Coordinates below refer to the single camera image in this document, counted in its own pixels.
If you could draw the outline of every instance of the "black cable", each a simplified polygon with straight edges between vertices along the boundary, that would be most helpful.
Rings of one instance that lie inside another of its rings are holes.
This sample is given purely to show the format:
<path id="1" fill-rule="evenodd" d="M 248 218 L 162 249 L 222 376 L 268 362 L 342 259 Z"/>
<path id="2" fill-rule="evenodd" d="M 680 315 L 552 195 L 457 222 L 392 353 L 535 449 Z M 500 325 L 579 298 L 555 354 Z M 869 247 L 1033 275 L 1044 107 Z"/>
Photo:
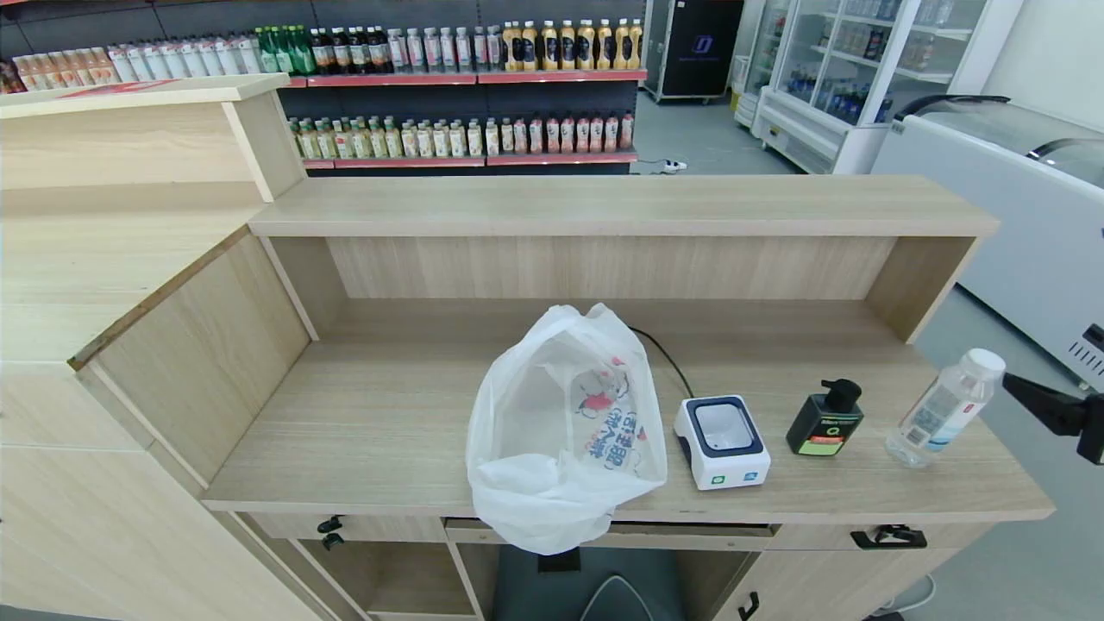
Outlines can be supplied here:
<path id="1" fill-rule="evenodd" d="M 641 330 L 639 328 L 634 328 L 633 326 L 629 326 L 628 329 L 630 329 L 630 330 L 635 331 L 636 334 L 638 334 L 638 335 L 647 338 L 648 340 L 651 341 L 652 345 L 656 346 L 657 349 L 659 349 L 659 352 L 662 354 L 665 358 L 667 358 L 667 361 L 670 362 L 672 367 L 675 367 L 675 372 L 679 373 L 679 379 L 682 380 L 682 386 L 686 387 L 687 394 L 691 399 L 693 399 L 694 398 L 694 396 L 693 396 L 693 389 L 690 388 L 690 382 L 687 381 L 687 376 L 682 375 L 682 369 L 680 369 L 679 366 L 675 362 L 675 358 L 671 358 L 671 355 L 668 354 L 666 349 L 664 349 L 664 346 L 659 345 L 659 341 L 656 340 L 656 337 L 651 336 L 650 334 L 648 334 L 648 333 L 646 333 L 646 331 L 644 331 L 644 330 Z"/>

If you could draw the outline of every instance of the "plastic bag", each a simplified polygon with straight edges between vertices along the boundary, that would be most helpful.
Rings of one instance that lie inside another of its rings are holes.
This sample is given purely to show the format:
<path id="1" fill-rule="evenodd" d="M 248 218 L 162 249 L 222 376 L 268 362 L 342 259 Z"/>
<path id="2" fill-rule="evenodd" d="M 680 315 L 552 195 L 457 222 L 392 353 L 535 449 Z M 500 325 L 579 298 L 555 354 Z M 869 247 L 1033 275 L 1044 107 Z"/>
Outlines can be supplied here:
<path id="1" fill-rule="evenodd" d="M 667 481 L 639 339 L 603 304 L 549 308 L 484 377 L 466 461 L 476 515 L 508 543 L 552 555 L 602 536 Z"/>

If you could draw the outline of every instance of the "chest freezer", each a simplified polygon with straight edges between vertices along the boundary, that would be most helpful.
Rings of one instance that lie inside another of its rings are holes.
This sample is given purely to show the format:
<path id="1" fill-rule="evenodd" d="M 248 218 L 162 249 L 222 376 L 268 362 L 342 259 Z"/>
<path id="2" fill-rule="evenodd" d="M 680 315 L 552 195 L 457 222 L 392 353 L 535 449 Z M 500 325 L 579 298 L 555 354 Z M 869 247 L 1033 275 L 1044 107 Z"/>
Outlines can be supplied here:
<path id="1" fill-rule="evenodd" d="M 923 175 L 1000 219 L 959 284 L 1104 390 L 1104 134 L 1006 97 L 926 97 L 872 173 Z"/>

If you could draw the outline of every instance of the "water bottle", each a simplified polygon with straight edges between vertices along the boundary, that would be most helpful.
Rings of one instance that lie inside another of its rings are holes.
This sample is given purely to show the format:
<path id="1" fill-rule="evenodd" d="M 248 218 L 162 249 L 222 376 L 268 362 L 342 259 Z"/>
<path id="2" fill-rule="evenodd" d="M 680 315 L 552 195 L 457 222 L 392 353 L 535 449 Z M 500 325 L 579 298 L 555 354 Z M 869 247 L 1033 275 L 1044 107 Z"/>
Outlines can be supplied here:
<path id="1" fill-rule="evenodd" d="M 885 439 L 885 450 L 909 467 L 938 457 L 966 424 L 992 399 L 1005 360 L 988 349 L 970 349 L 957 365 L 940 371 L 920 401 Z"/>

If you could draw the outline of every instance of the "checkout counter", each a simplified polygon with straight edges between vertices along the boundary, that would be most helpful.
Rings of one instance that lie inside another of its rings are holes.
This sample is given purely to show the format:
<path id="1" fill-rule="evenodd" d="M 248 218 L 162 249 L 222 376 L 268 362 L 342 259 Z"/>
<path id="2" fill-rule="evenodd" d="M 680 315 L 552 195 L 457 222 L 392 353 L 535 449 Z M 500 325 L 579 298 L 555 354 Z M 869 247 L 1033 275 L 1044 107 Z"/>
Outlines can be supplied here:
<path id="1" fill-rule="evenodd" d="M 298 162 L 257 108 L 221 138 L 235 179 L 44 187 L 4 145 L 4 603 L 490 619 L 503 543 L 471 507 L 466 428 L 552 303 L 605 302 L 700 394 L 740 392 L 773 449 L 765 485 L 699 492 L 670 439 L 667 484 L 591 543 L 675 550 L 691 621 L 862 619 L 995 524 L 1053 511 L 980 420 L 926 470 L 882 448 L 935 376 L 910 344 L 997 229 L 934 183 L 305 179 L 266 172 Z M 669 429 L 681 385 L 651 365 Z M 790 453 L 836 377 L 863 387 L 862 427 L 836 457 Z M 857 543 L 895 525 L 923 546 Z"/>

